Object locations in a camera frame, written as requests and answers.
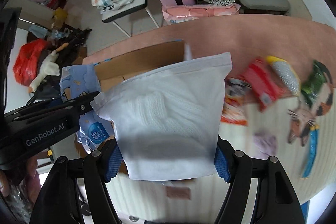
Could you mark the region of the blue cartoon tissue pack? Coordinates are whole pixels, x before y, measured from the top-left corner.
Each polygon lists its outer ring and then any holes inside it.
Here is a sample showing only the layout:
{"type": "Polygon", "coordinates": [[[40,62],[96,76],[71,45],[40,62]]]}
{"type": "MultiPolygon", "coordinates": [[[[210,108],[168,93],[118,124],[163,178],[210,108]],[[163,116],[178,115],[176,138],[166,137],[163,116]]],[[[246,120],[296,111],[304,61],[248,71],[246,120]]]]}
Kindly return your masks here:
{"type": "MultiPolygon", "coordinates": [[[[62,68],[60,92],[64,102],[100,90],[93,64],[62,68]]],[[[114,136],[111,123],[100,118],[93,110],[80,117],[79,126],[80,130],[76,133],[77,141],[87,152],[97,149],[106,139],[114,136]]]]}

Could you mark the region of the red snack packet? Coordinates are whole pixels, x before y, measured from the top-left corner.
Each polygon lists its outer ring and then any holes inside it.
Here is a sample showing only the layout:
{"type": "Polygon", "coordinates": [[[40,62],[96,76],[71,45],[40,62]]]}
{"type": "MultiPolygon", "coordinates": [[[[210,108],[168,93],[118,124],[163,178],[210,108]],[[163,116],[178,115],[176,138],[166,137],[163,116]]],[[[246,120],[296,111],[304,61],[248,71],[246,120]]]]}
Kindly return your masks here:
{"type": "Polygon", "coordinates": [[[240,78],[251,86],[261,112],[274,104],[285,92],[272,79],[270,70],[262,57],[257,57],[249,63],[240,74],[240,78]]]}

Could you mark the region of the pink packaged bedding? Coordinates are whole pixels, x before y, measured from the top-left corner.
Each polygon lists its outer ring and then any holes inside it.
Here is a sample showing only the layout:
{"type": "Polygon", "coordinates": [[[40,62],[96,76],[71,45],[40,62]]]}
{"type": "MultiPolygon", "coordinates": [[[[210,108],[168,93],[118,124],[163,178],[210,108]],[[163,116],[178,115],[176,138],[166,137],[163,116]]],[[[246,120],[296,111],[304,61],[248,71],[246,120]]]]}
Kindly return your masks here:
{"type": "Polygon", "coordinates": [[[239,14],[240,5],[233,3],[230,6],[217,5],[181,5],[163,6],[162,14],[167,24],[188,22],[200,18],[239,14]]]}

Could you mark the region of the red plastic bag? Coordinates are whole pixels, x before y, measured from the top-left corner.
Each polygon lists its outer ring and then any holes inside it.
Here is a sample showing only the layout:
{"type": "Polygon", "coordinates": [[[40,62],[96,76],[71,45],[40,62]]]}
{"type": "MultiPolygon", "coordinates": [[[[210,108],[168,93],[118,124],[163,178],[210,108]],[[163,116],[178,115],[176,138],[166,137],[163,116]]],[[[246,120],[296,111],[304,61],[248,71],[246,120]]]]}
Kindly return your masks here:
{"type": "Polygon", "coordinates": [[[43,50],[48,49],[51,43],[44,39],[37,39],[21,46],[13,66],[14,77],[17,83],[29,86],[37,76],[39,58],[43,50]]]}

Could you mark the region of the lilac cloth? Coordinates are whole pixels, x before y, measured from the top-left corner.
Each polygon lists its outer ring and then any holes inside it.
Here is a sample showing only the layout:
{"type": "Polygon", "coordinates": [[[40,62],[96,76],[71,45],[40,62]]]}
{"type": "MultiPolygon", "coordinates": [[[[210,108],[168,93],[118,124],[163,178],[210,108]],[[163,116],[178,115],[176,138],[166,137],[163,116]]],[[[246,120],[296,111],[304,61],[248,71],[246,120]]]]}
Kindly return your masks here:
{"type": "Polygon", "coordinates": [[[253,143],[256,146],[255,158],[268,159],[270,156],[277,155],[278,142],[276,136],[262,131],[254,133],[253,143]]]}

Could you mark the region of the white frame chair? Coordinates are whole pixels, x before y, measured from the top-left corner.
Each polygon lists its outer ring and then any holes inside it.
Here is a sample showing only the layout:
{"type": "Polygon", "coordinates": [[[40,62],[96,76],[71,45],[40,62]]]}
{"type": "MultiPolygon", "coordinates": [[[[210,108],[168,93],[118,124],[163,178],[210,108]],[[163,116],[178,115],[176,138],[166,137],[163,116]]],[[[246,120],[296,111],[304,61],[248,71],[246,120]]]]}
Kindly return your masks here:
{"type": "Polygon", "coordinates": [[[135,12],[138,12],[140,10],[145,10],[148,14],[148,16],[153,21],[154,25],[157,28],[160,28],[160,25],[155,20],[153,14],[150,12],[150,10],[147,7],[148,0],[132,0],[130,3],[126,4],[125,6],[122,6],[118,10],[105,10],[102,13],[102,22],[103,23],[112,23],[115,27],[117,27],[124,35],[126,35],[128,38],[131,38],[131,35],[126,32],[117,22],[117,19],[123,18],[124,16],[133,14],[135,12]]]}

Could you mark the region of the green wet wipes pack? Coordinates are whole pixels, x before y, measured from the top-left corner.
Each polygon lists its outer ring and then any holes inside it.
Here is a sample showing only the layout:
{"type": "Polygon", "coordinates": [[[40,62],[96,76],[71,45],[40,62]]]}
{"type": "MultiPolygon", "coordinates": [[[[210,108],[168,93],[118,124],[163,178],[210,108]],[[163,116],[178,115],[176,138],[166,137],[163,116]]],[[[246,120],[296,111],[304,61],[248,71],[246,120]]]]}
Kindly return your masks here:
{"type": "Polygon", "coordinates": [[[314,60],[313,69],[308,79],[301,85],[301,94],[310,109],[316,101],[322,85],[326,82],[320,62],[314,60]]]}

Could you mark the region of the blue feather toy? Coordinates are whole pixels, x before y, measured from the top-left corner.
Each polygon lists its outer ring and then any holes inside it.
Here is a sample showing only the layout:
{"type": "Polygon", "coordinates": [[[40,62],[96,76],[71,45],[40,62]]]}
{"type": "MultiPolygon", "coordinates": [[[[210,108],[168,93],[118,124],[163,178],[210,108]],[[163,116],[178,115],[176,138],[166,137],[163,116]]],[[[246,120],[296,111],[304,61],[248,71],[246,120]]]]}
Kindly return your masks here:
{"type": "Polygon", "coordinates": [[[310,127],[309,156],[307,158],[307,164],[305,166],[305,169],[304,169],[304,172],[301,178],[308,178],[313,169],[315,158],[317,156],[318,135],[319,135],[319,125],[311,126],[310,127]]]}

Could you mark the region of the pink and cream cat rug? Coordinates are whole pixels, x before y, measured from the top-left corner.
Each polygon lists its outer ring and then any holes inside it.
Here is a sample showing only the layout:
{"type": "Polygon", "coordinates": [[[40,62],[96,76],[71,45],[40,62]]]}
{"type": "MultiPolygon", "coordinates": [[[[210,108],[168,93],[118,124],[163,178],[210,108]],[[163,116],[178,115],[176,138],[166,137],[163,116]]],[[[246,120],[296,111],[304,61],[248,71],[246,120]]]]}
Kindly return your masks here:
{"type": "MultiPolygon", "coordinates": [[[[141,48],[174,40],[185,41],[192,57],[229,52],[232,76],[239,75],[258,56],[274,55],[288,61],[301,80],[307,79],[313,60],[335,73],[335,29],[311,20],[276,15],[232,15],[203,18],[172,24],[136,35],[90,54],[84,63],[99,63],[141,48]]],[[[335,108],[317,118],[319,139],[317,157],[308,178],[301,177],[309,147],[299,140],[287,142],[288,109],[297,106],[295,98],[278,100],[265,112],[257,105],[246,107],[248,126],[223,123],[220,136],[234,148],[256,155],[254,133],[265,130],[278,141],[277,157],[284,166],[300,203],[314,197],[335,182],[335,108]]],[[[223,203],[228,185],[217,175],[188,184],[190,195],[170,198],[166,188],[155,182],[134,181],[118,174],[107,185],[118,214],[148,221],[212,223],[223,203]]]]}

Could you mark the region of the yellow grey sponge pack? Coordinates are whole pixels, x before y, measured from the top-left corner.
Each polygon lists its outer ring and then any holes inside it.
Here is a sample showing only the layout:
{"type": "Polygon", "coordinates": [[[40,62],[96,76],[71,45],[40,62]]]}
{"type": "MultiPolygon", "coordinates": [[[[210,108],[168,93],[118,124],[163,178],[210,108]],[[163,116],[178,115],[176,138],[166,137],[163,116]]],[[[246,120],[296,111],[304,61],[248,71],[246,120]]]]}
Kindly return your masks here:
{"type": "Polygon", "coordinates": [[[286,88],[298,97],[301,91],[301,80],[288,61],[276,56],[267,56],[266,62],[272,67],[275,73],[280,77],[286,88]]]}

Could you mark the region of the brown cardboard box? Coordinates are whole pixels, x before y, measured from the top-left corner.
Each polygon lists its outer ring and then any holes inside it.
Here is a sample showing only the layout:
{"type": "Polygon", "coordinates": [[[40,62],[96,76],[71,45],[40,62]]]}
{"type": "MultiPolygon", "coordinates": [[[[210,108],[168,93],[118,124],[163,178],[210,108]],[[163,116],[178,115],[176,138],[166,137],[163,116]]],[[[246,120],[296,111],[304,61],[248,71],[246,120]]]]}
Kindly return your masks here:
{"type": "Polygon", "coordinates": [[[192,59],[190,46],[183,40],[165,42],[121,55],[112,55],[108,47],[86,57],[80,65],[93,64],[100,83],[100,92],[166,65],[192,59]]]}

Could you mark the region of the white goose plush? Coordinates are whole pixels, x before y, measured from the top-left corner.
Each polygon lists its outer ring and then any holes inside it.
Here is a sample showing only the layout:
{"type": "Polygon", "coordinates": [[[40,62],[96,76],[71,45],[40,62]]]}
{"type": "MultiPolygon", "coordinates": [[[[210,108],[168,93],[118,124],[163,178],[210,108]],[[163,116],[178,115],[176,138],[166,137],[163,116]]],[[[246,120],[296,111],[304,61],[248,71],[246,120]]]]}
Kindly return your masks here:
{"type": "Polygon", "coordinates": [[[59,65],[56,60],[59,57],[59,52],[68,47],[69,43],[64,43],[56,50],[53,50],[42,62],[39,73],[29,85],[28,92],[34,93],[37,91],[39,85],[44,81],[47,76],[60,76],[59,65]]]}

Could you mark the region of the white knit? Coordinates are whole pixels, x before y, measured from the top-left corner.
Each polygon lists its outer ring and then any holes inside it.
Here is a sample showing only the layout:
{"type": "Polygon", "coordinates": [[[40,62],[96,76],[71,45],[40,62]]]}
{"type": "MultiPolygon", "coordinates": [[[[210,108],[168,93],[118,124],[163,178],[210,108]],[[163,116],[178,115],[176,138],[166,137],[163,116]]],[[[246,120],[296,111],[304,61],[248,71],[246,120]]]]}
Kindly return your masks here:
{"type": "Polygon", "coordinates": [[[97,95],[96,114],[114,136],[132,180],[173,181],[215,173],[230,53],[132,77],[97,95]]]}

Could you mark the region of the orange snack packet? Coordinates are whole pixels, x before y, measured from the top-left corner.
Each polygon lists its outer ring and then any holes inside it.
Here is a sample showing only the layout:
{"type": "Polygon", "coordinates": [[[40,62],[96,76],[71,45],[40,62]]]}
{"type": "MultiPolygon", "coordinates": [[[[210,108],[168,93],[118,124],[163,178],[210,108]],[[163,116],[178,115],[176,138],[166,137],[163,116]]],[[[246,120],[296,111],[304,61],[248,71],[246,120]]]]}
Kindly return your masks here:
{"type": "Polygon", "coordinates": [[[223,123],[247,126],[244,111],[244,96],[250,91],[249,83],[235,78],[226,80],[226,93],[220,121],[223,123]]]}

